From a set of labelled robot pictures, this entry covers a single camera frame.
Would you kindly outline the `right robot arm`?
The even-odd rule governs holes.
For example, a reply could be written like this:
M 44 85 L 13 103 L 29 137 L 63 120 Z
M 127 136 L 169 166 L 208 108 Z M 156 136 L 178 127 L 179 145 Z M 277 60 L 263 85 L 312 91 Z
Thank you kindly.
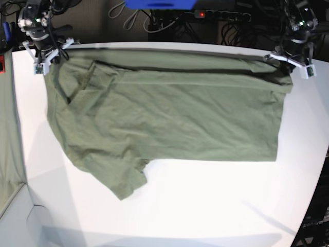
M 66 49 L 75 40 L 65 38 L 62 33 L 73 27 L 69 24 L 54 27 L 51 19 L 78 4 L 80 1 L 27 1 L 21 10 L 17 24 L 29 37 L 22 45 L 31 54 L 38 74 L 45 65 L 59 63 L 61 58 L 69 60 Z

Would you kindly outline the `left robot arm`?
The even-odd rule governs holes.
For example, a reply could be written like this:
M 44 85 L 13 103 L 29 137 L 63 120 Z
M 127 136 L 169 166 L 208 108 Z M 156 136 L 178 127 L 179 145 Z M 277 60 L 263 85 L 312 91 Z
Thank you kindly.
M 264 56 L 264 60 L 278 60 L 298 68 L 301 77 L 309 79 L 316 76 L 312 62 L 315 45 L 312 34 L 318 20 L 308 1 L 284 1 L 285 31 L 279 45 Z

